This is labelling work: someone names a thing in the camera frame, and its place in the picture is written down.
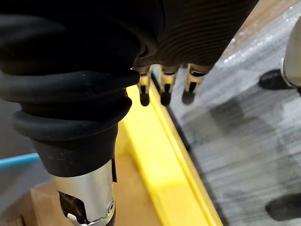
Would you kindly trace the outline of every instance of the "metal screw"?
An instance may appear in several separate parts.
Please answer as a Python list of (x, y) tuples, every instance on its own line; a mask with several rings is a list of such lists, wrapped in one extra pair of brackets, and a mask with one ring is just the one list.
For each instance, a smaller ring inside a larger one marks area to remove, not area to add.
[(112, 211), (114, 210), (114, 205), (115, 205), (115, 202), (113, 200), (108, 207), (107, 215), (110, 215), (112, 213)]

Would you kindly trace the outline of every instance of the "robotic hand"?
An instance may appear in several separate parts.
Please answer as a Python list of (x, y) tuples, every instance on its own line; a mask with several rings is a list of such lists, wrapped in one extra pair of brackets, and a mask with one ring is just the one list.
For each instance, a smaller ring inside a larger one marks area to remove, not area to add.
[(20, 103), (13, 125), (30, 137), (74, 225), (114, 225), (126, 87), (140, 80), (147, 105), (149, 67), (160, 64), (167, 105), (188, 64), (183, 101), (191, 103), (257, 1), (1, 1), (0, 97)]

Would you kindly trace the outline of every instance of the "blue edge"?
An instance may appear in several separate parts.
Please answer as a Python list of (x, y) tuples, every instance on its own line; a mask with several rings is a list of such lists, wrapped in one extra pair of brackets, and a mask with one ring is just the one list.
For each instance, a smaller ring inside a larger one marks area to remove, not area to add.
[(37, 153), (24, 154), (15, 157), (0, 159), (0, 169), (9, 166), (19, 165), (19, 164), (30, 163), (33, 161), (39, 161), (39, 160), (40, 158)]

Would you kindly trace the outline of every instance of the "yellow plastic edge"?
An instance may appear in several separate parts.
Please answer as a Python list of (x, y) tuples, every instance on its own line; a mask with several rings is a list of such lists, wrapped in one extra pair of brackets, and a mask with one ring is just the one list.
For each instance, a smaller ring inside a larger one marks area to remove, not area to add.
[(127, 93), (133, 105), (119, 124), (116, 155), (135, 160), (162, 225), (221, 226), (154, 84), (147, 107), (141, 106), (136, 86)]
[(167, 109), (160, 103), (160, 96), (153, 82), (150, 84), (150, 99), (152, 100), (151, 104), (158, 114), (168, 139), (173, 145), (174, 153), (186, 175), (187, 181), (189, 182), (201, 209), (205, 213), (207, 221), (210, 222), (210, 225), (212, 226), (222, 226), (221, 219), (187, 153), (184, 143), (182, 142)]

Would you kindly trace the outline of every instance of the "wooden surface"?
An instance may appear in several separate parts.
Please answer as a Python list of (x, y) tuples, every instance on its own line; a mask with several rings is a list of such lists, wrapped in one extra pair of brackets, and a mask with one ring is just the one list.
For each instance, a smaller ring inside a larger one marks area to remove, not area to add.
[(235, 52), (242, 43), (298, 2), (299, 0), (259, 0), (223, 55)]
[(133, 159), (129, 156), (117, 158), (116, 165), (116, 226), (160, 226), (160, 220)]
[[(161, 226), (132, 158), (119, 157), (116, 166), (115, 226)], [(32, 199), (39, 226), (72, 226), (61, 211), (57, 192), (51, 183), (33, 189)]]

